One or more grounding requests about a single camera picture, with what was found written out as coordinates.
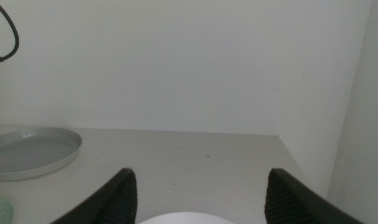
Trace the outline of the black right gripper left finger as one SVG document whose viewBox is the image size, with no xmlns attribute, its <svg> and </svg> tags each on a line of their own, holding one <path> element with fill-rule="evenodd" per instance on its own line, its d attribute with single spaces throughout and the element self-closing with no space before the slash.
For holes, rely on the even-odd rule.
<svg viewBox="0 0 378 224">
<path fill-rule="evenodd" d="M 136 175 L 132 169 L 123 168 L 52 224 L 134 224 L 137 207 Z"/>
</svg>

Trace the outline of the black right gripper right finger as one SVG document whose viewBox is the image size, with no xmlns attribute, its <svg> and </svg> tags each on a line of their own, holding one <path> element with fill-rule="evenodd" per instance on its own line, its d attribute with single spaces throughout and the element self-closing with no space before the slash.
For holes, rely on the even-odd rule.
<svg viewBox="0 0 378 224">
<path fill-rule="evenodd" d="M 268 224 L 362 224 L 277 168 L 268 175 L 264 213 Z"/>
</svg>

